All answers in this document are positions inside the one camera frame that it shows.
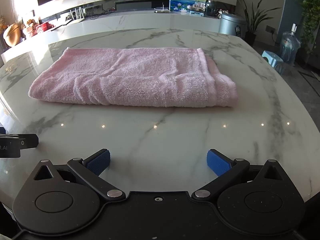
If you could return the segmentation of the pink terry towel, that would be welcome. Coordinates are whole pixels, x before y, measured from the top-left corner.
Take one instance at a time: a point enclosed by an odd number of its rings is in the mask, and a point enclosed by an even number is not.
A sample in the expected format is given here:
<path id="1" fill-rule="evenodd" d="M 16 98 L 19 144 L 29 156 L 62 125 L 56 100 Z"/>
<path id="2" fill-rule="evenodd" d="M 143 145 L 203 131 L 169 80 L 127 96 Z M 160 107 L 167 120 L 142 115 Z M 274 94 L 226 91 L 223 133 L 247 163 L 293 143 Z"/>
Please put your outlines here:
<path id="1" fill-rule="evenodd" d="M 81 105 L 233 107 L 236 84 L 200 48 L 67 48 L 29 88 Z"/>

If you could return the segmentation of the orange round ornament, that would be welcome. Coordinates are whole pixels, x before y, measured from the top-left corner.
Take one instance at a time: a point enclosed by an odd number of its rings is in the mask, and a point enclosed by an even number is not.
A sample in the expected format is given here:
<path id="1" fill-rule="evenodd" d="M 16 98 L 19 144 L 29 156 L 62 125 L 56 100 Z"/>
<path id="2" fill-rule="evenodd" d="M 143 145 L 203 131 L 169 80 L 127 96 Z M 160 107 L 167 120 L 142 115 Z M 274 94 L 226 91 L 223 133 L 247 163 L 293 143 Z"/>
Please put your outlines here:
<path id="1" fill-rule="evenodd" d="M 14 47 L 17 44 L 19 44 L 21 39 L 20 25 L 17 23 L 14 23 L 8 26 L 8 28 L 3 33 L 3 38 L 6 44 L 10 47 Z"/>

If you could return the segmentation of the red box on bench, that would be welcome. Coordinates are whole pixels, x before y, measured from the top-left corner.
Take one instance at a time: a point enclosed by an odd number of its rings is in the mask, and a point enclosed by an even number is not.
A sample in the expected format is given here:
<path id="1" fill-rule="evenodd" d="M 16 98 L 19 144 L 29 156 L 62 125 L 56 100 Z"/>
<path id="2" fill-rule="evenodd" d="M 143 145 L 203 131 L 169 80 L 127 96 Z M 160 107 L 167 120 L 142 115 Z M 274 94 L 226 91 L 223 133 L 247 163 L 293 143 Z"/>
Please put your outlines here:
<path id="1" fill-rule="evenodd" d="M 36 31 L 37 33 L 44 33 L 45 31 L 48 31 L 49 29 L 51 29 L 53 27 L 52 24 L 50 24 L 49 22 L 45 22 L 42 24 L 39 24 L 36 26 Z"/>

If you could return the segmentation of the white marble tv bench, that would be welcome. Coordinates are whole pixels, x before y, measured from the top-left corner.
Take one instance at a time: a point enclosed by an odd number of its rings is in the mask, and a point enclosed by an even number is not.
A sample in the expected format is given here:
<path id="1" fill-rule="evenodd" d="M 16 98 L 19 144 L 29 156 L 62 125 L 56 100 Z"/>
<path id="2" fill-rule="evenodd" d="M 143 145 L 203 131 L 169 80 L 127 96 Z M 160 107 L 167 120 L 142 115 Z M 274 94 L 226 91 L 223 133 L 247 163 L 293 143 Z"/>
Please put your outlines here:
<path id="1" fill-rule="evenodd" d="M 214 17 L 180 13 L 159 14 L 152 10 L 116 12 L 96 20 L 86 19 L 80 23 L 69 23 L 55 30 L 37 34 L 1 53 L 1 65 L 37 46 L 44 48 L 52 43 L 89 34 L 144 28 L 194 29 L 217 33 L 219 26 L 220 20 Z"/>

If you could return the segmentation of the light blue plastic stool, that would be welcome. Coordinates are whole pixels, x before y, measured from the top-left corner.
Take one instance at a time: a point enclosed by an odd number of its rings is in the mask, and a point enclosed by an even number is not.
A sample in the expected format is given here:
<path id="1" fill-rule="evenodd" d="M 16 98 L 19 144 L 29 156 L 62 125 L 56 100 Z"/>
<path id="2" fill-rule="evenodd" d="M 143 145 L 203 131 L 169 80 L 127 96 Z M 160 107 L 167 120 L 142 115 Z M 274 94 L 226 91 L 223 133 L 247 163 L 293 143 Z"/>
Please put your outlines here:
<path id="1" fill-rule="evenodd" d="M 284 61 L 275 53 L 271 51 L 263 51 L 261 55 L 268 64 L 276 70 L 278 74 L 282 74 L 284 70 Z"/>

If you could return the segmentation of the white wifi router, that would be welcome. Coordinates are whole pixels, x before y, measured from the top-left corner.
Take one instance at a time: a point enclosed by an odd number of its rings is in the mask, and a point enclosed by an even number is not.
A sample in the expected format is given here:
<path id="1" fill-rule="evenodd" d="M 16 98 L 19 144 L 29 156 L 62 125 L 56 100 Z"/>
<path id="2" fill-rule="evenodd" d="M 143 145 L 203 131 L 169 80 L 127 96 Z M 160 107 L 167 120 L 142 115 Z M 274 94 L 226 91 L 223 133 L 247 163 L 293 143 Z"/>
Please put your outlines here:
<path id="1" fill-rule="evenodd" d="M 74 8 L 69 11 L 72 18 L 72 23 L 79 23 L 85 19 L 86 12 L 82 7 Z"/>

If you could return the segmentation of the clear water jug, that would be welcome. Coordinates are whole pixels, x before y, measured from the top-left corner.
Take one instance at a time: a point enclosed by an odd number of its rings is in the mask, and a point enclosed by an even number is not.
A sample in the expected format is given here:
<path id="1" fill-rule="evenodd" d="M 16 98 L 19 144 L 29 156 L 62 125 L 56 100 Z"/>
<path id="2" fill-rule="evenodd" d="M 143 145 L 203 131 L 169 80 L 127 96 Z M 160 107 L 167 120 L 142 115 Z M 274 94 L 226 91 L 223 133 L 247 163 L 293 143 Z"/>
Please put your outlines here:
<path id="1" fill-rule="evenodd" d="M 297 25 L 294 23 L 290 31 L 283 33 L 280 43 L 280 57 L 284 63 L 294 65 L 297 51 L 301 46 L 300 40 L 295 36 Z"/>

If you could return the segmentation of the silver pedal trash bin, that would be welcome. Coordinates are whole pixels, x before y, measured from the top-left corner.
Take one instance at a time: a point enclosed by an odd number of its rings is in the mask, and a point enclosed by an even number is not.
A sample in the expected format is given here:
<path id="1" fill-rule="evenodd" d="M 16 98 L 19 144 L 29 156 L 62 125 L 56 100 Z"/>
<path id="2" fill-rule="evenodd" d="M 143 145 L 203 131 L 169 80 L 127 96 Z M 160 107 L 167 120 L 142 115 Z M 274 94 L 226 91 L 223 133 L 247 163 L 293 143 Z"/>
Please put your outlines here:
<path id="1" fill-rule="evenodd" d="M 243 17 L 227 13 L 221 14 L 219 33 L 245 38 L 246 31 L 246 20 Z"/>

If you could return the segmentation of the potted long-leaf plant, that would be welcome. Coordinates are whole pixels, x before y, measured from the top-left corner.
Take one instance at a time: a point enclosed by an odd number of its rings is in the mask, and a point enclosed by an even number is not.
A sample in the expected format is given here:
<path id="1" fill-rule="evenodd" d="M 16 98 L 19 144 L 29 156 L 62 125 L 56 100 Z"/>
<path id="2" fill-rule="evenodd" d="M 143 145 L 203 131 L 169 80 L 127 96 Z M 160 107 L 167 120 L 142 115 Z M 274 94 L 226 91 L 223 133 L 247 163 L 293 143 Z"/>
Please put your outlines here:
<path id="1" fill-rule="evenodd" d="M 257 5 L 254 5 L 252 3 L 251 8 L 249 9 L 249 6 L 247 5 L 245 0 L 237 0 L 237 2 L 240 4 L 240 7 L 244 12 L 246 21 L 247 30 L 245 32 L 244 41 L 250 46 L 253 46 L 257 36 L 256 32 L 259 24 L 261 24 L 263 21 L 273 19 L 273 17 L 269 16 L 268 13 L 271 11 L 279 10 L 280 7 L 275 7 L 272 9 L 261 9 L 260 6 L 263 0 L 259 0 Z"/>

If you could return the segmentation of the green leafy plant right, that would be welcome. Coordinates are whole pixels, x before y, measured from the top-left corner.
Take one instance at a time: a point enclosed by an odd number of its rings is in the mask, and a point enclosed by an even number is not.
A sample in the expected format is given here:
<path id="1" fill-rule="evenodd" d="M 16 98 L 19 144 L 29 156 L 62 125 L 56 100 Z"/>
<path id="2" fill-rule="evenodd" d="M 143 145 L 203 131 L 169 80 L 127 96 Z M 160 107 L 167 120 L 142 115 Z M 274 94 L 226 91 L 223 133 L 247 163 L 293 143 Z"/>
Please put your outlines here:
<path id="1" fill-rule="evenodd" d="M 307 54 L 317 48 L 316 31 L 319 29 L 319 0 L 296 0 L 302 9 L 302 31 L 300 39 Z"/>

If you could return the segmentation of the lotus painting picture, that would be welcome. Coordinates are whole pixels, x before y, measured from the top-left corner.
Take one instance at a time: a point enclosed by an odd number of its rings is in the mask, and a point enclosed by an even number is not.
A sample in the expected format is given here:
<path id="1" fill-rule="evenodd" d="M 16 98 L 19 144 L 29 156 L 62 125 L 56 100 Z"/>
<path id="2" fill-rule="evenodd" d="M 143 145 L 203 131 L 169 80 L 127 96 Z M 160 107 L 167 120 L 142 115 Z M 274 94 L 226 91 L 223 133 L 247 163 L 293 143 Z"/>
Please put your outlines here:
<path id="1" fill-rule="evenodd" d="M 191 11 L 204 13 L 206 0 L 169 0 L 169 9 L 173 12 L 188 13 Z"/>

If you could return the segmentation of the wall power socket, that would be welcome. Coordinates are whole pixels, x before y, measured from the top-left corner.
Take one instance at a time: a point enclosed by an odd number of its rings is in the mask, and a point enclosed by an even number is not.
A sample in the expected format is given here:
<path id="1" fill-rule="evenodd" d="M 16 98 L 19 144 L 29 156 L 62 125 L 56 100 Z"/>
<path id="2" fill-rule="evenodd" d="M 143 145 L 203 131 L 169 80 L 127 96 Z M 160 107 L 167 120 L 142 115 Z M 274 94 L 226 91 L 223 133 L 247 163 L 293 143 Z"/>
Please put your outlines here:
<path id="1" fill-rule="evenodd" d="M 269 25 L 266 26 L 266 29 L 265 29 L 268 33 L 271 33 L 271 34 L 274 34 L 275 32 L 275 29 Z"/>

